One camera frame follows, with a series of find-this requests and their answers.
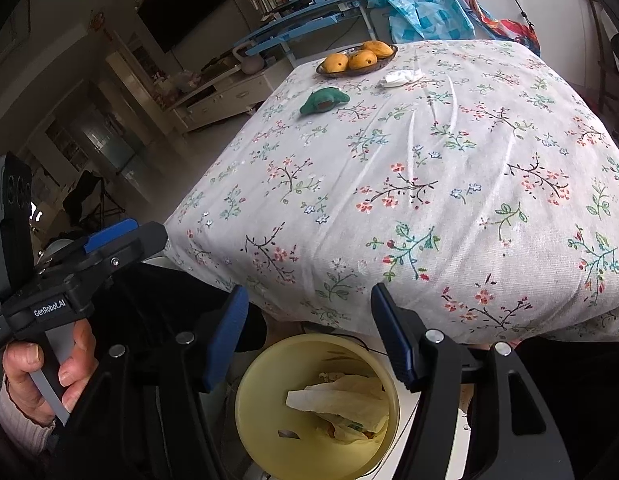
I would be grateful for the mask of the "beige knit sleeve forearm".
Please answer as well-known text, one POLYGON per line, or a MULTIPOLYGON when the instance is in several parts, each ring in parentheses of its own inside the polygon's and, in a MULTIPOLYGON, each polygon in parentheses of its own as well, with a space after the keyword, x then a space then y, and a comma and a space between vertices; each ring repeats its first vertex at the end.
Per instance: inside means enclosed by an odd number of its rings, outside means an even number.
POLYGON ((11 400, 7 377, 4 377, 0 388, 0 426, 20 451, 37 456, 47 448, 47 441, 56 429, 56 422, 53 420, 49 425, 42 426, 27 418, 11 400))

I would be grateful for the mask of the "person's left hand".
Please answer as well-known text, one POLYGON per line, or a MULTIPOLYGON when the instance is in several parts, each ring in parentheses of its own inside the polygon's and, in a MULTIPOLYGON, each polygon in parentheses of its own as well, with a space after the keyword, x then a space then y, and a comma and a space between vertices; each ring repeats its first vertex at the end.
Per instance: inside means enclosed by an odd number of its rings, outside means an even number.
POLYGON ((40 426, 63 425, 98 366, 96 339, 87 320, 76 321, 71 352, 60 365, 55 353, 35 342, 15 341, 3 354, 7 392, 22 414, 40 426))

